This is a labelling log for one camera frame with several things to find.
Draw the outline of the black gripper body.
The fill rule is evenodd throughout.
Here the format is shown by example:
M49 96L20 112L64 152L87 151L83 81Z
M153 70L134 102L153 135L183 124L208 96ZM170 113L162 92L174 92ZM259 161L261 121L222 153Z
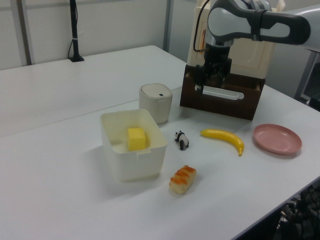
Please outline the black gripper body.
M204 73L208 76L227 76L231 70L230 46L206 45L204 53Z

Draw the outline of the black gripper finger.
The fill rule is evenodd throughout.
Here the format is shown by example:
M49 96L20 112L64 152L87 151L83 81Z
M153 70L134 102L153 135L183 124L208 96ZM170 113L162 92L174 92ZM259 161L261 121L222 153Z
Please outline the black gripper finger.
M222 84L225 80L225 78L230 73L230 67L228 65L222 66L220 70L218 71L218 87L222 87Z
M206 78L205 66L197 64L194 69L193 82L196 85L204 85L206 82Z

